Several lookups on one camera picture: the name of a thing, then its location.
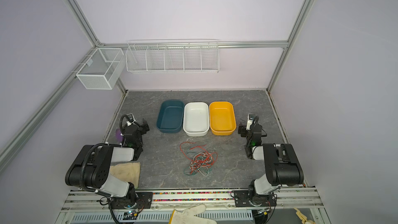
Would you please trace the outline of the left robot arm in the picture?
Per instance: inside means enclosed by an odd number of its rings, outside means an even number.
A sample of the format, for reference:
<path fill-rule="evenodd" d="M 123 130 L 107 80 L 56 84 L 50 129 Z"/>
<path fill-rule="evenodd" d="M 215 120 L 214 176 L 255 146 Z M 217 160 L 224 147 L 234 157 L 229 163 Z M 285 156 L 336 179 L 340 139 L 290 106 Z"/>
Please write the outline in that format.
<path fill-rule="evenodd" d="M 149 208 L 152 195 L 136 191 L 141 172 L 138 158 L 149 130 L 146 120 L 138 123 L 132 115 L 123 115 L 117 130 L 119 144 L 85 145 L 66 172 L 65 183 L 105 197 L 113 209 Z"/>

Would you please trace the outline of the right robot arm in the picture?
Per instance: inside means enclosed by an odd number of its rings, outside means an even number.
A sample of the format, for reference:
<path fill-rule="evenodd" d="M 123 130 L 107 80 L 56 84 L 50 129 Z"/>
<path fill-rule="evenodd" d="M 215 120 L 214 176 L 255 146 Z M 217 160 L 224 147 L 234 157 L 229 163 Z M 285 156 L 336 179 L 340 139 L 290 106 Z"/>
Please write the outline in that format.
<path fill-rule="evenodd" d="M 276 191 L 282 187 L 301 185 L 304 172 L 291 144 L 262 143 L 266 135 L 262 126 L 252 124 L 249 128 L 239 125 L 238 134 L 246 138 L 245 152 L 249 159 L 264 162 L 265 173 L 254 179 L 247 190 L 234 190 L 231 195 L 237 207 L 275 207 Z"/>

